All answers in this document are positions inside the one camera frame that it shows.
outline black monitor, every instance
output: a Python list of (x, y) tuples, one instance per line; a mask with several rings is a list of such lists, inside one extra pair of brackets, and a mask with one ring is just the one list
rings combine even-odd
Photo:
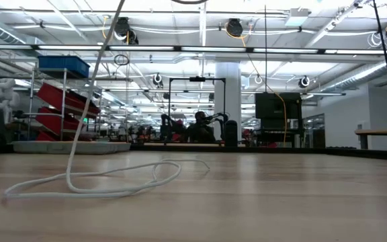
[[(299, 93), (279, 93), (286, 105), (286, 118), (298, 119), (298, 107), (301, 106)], [(274, 93), (256, 93), (256, 118), (274, 119), (284, 118), (284, 106), (282, 100)]]

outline wall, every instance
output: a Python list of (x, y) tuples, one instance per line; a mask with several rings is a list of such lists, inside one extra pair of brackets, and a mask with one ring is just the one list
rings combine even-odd
[[(387, 129), (387, 88), (369, 87), (371, 129)], [(387, 136), (373, 136), (369, 148), (387, 151)]]
[(354, 131), (358, 124), (364, 129), (370, 128), (370, 109), (368, 86), (358, 90), (345, 91), (344, 97), (326, 97), (317, 107), (303, 108), (303, 116), (325, 114), (325, 139), (327, 147), (361, 148)]

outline white rope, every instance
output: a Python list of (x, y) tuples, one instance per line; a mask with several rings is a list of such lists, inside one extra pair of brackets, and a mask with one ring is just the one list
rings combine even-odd
[[(117, 19), (119, 17), (119, 14), (120, 14), (120, 11), (122, 9), (124, 2), (125, 2), (125, 0), (121, 0), (119, 3), (119, 6), (118, 6), (118, 9), (116, 10), (116, 14), (115, 14), (114, 20), (111, 24), (109, 33), (113, 33), (114, 28), (116, 27)], [(111, 34), (110, 34), (110, 36), (108, 36), (108, 38), (105, 39), (101, 49), (99, 50), (97, 62), (95, 64), (95, 68), (93, 70), (93, 74), (92, 74), (92, 78), (91, 78), (91, 83), (95, 82), (95, 78), (96, 78), (97, 73), (98, 73), (101, 58), (105, 52), (105, 49), (106, 49), (108, 43), (111, 40), (110, 37), (111, 37)], [(84, 120), (86, 117), (87, 111), (89, 109), (89, 104), (91, 102), (93, 88), (94, 88), (93, 85), (90, 85), (89, 93), (88, 93), (86, 104), (85, 104), (85, 109), (83, 110), (83, 113), (81, 115), (80, 120)], [(73, 146), (71, 147), (70, 157), (68, 159), (67, 171), (65, 173), (55, 175), (52, 177), (48, 177), (48, 178), (35, 179), (32, 181), (25, 181), (25, 182), (16, 184), (14, 186), (11, 186), (10, 188), (8, 188), (7, 190), (4, 191), (5, 198), (121, 198), (124, 196), (133, 195), (133, 194), (135, 194), (141, 190), (147, 189), (147, 188), (153, 188), (153, 187), (165, 185), (165, 184), (171, 182), (172, 180), (174, 180), (175, 178), (177, 178), (177, 176), (181, 172), (181, 166), (180, 166), (180, 164), (178, 164), (174, 161), (196, 161), (196, 162), (203, 163), (207, 168), (209, 168), (205, 162), (200, 161), (200, 160), (195, 160), (195, 159), (192, 159), (192, 160), (163, 159), (162, 161), (157, 162), (157, 163), (149, 163), (149, 164), (145, 164), (145, 165), (137, 165), (134, 167), (113, 169), (110, 171), (71, 173), (71, 169), (73, 166), (74, 154), (75, 154), (75, 150), (77, 147), (77, 141), (79, 140), (79, 135), (80, 135), (82, 127), (83, 127), (83, 123), (79, 122), (79, 125), (77, 126), (77, 131), (75, 133), (74, 141), (73, 141)], [(162, 181), (158, 181), (157, 176), (156, 176), (156, 168), (158, 166), (164, 165), (164, 164), (173, 165), (173, 166), (177, 167), (177, 172), (174, 173), (172, 176), (170, 176)], [(131, 170), (131, 169), (138, 169), (141, 167), (149, 167), (149, 166), (153, 166), (153, 169), (152, 169), (153, 179), (151, 181), (149, 181), (148, 183), (145, 183), (141, 186), (135, 186), (135, 187), (131, 187), (131, 188), (96, 190), (96, 189), (76, 188), (71, 182), (71, 176), (105, 175), (105, 174), (109, 174), (109, 173), (113, 173), (113, 172), (117, 172), (117, 171), (127, 171), (127, 170)], [(26, 194), (11, 193), (12, 191), (14, 191), (16, 189), (24, 188), (26, 186), (35, 186), (37, 184), (51, 182), (51, 181), (54, 181), (54, 180), (57, 180), (57, 179), (60, 179), (63, 177), (66, 178), (67, 185), (68, 185), (70, 191), (75, 192), (75, 193), (60, 193), (60, 192), (36, 192), (36, 193), (26, 193)]]

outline blue plastic bin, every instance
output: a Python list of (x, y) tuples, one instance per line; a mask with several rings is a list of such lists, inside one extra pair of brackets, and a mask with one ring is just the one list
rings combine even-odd
[(78, 56), (39, 56), (38, 68), (54, 78), (63, 78), (64, 69), (68, 70), (69, 79), (89, 77), (89, 65)]

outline white pillar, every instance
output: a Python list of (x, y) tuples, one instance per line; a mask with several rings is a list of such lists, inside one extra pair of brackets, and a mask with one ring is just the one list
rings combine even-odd
[[(229, 120), (238, 124), (239, 140), (241, 140), (241, 71), (240, 63), (216, 63), (215, 78), (226, 78), (226, 114)], [(224, 84), (214, 82), (214, 113), (224, 111)], [(214, 123), (214, 137), (220, 140), (220, 125)]]

